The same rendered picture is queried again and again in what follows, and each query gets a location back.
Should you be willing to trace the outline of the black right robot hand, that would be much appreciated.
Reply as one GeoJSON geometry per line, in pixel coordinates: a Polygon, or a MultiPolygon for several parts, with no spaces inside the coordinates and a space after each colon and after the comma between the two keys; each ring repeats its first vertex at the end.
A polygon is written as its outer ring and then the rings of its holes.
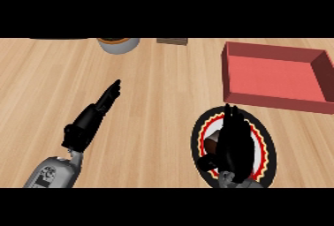
{"type": "Polygon", "coordinates": [[[218,187],[239,185],[251,175],[254,163],[254,142],[251,126],[236,106],[224,106],[223,125],[218,130],[217,153],[207,153],[196,166],[202,171],[217,169],[218,187]]]}

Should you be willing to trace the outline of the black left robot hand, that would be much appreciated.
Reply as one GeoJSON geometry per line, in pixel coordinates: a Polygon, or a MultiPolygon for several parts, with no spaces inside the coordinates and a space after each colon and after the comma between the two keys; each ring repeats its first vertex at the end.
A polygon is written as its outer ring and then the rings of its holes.
{"type": "Polygon", "coordinates": [[[119,96],[119,80],[105,90],[96,103],[82,110],[74,122],[63,128],[62,146],[81,153],[88,147],[96,135],[103,117],[109,111],[115,99],[119,96]]]}

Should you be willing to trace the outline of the brown cupcake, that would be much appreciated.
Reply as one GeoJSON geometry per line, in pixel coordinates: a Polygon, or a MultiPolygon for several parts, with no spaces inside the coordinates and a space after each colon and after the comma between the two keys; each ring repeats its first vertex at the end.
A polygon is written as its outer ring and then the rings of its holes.
{"type": "Polygon", "coordinates": [[[204,139],[204,148],[210,154],[217,153],[217,140],[218,140],[218,132],[214,132],[205,139],[204,139]]]}

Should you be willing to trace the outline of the black rimmed patterned plate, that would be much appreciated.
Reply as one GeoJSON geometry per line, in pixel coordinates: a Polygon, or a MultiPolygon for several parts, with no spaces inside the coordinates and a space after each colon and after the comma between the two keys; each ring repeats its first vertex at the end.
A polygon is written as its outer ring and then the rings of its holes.
{"type": "MultiPolygon", "coordinates": [[[[261,124],[261,121],[245,110],[239,110],[245,121],[249,123],[251,138],[254,142],[254,164],[249,178],[261,184],[264,188],[272,185],[276,173],[276,152],[272,136],[261,124]]],[[[190,136],[190,149],[193,161],[205,154],[204,140],[221,128],[224,117],[224,107],[210,109],[196,119],[190,136]]]]}

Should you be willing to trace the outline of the red cardboard box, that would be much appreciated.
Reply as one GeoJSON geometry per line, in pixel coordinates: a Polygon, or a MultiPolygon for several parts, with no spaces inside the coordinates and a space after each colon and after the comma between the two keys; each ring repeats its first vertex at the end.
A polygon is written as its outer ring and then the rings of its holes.
{"type": "Polygon", "coordinates": [[[224,102],[334,114],[334,63],[322,49],[229,41],[221,82],[224,102]]]}

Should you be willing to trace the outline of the grey pot with orange rim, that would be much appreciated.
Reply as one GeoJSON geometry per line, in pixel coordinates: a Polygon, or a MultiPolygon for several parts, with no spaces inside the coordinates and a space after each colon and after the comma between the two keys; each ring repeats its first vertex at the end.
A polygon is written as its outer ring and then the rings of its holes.
{"type": "Polygon", "coordinates": [[[119,55],[128,53],[137,47],[139,38],[121,38],[113,40],[97,38],[97,43],[106,53],[119,55]]]}

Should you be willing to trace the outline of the brown wooden block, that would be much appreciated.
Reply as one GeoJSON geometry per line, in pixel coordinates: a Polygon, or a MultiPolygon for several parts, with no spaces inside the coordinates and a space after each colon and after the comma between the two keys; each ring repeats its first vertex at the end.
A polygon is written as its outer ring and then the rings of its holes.
{"type": "Polygon", "coordinates": [[[187,38],[156,38],[158,43],[184,45],[187,44],[187,38]]]}

